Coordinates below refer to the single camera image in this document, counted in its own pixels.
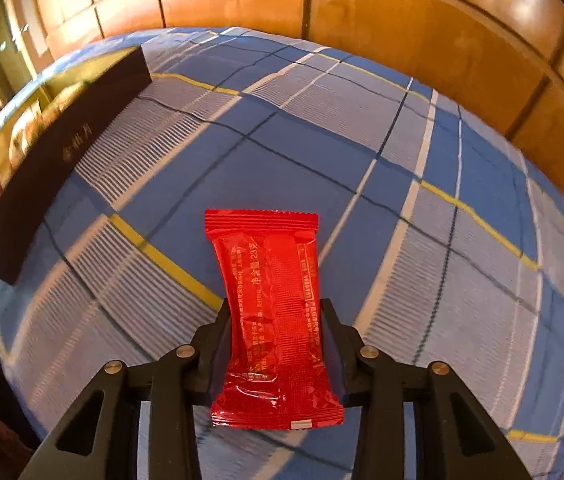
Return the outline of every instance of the red snack packet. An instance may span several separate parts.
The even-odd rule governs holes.
[[[342,423],[319,340],[317,228],[310,213],[206,211],[233,324],[214,424],[300,430]]]

